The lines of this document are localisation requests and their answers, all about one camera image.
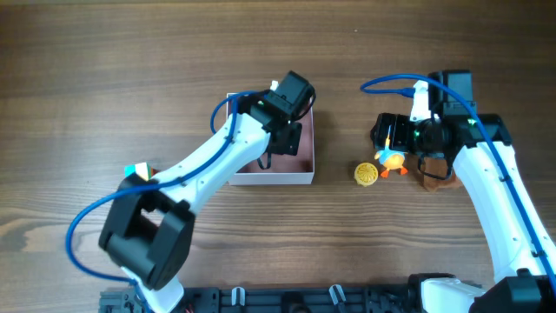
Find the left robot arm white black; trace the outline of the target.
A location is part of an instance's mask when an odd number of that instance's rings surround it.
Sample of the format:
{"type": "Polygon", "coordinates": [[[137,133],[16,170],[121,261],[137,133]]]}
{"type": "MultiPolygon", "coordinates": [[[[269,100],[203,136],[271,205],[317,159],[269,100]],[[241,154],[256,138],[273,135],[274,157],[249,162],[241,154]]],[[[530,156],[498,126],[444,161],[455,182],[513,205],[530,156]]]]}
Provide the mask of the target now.
{"type": "Polygon", "coordinates": [[[122,180],[99,245],[130,278],[145,311],[177,307],[185,294],[177,273],[202,207],[263,154],[296,155],[300,120],[315,99],[314,87],[293,71],[273,89],[236,93],[225,101],[225,124],[189,156],[148,180],[137,174],[122,180]]]}

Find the white cardboard box pink inside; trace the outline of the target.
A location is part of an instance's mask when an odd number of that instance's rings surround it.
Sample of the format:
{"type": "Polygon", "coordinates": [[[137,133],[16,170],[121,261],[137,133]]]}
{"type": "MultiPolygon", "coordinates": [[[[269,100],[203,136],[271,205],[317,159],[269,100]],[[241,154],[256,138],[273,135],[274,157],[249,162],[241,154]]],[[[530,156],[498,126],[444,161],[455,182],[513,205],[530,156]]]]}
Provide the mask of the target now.
{"type": "Polygon", "coordinates": [[[314,177],[313,118],[292,122],[284,110],[270,102],[271,92],[235,94],[227,103],[228,118],[222,133],[231,140],[220,165],[225,182],[231,185],[310,184],[314,177]],[[290,123],[301,123],[301,140],[296,156],[269,152],[273,132],[290,123]]]}

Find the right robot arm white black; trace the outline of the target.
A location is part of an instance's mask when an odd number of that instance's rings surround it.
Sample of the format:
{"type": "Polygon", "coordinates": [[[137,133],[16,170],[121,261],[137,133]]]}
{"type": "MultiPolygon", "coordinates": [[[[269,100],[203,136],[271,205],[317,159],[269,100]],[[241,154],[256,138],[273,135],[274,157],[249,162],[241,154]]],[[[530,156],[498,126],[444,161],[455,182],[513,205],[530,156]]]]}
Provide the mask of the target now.
{"type": "Polygon", "coordinates": [[[413,80],[397,89],[413,101],[410,115],[381,113],[371,130],[380,163],[414,155],[443,160],[447,180],[457,176],[470,196],[486,237],[494,270],[489,290],[444,273],[414,274],[398,304],[406,312],[553,312],[555,244],[523,184],[513,140],[500,116],[480,114],[468,70],[428,76],[394,74],[375,78],[361,91],[376,94],[376,84],[413,80]]]}

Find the colourful puzzle cube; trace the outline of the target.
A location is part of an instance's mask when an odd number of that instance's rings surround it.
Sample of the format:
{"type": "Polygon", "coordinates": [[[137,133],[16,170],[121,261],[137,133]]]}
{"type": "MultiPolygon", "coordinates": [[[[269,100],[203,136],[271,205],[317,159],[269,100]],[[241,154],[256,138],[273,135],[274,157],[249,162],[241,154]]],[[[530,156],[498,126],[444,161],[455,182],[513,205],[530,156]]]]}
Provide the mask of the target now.
{"type": "Polygon", "coordinates": [[[132,174],[137,174],[141,179],[148,181],[150,180],[155,174],[158,173],[158,170],[151,167],[148,163],[136,163],[124,168],[124,176],[128,177],[132,174]]]}

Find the orange blue duck toy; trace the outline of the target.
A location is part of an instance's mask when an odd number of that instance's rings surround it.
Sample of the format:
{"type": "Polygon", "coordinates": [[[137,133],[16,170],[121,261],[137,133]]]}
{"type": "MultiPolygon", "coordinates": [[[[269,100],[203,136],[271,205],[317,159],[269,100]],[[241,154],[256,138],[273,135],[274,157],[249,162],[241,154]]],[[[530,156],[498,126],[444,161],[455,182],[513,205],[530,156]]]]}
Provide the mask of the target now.
{"type": "Polygon", "coordinates": [[[408,169],[404,166],[405,154],[396,150],[390,150],[390,137],[385,140],[385,146],[382,150],[378,150],[374,159],[378,160],[384,170],[380,173],[380,177],[388,178],[391,170],[398,170],[401,175],[406,175],[408,169]]]}

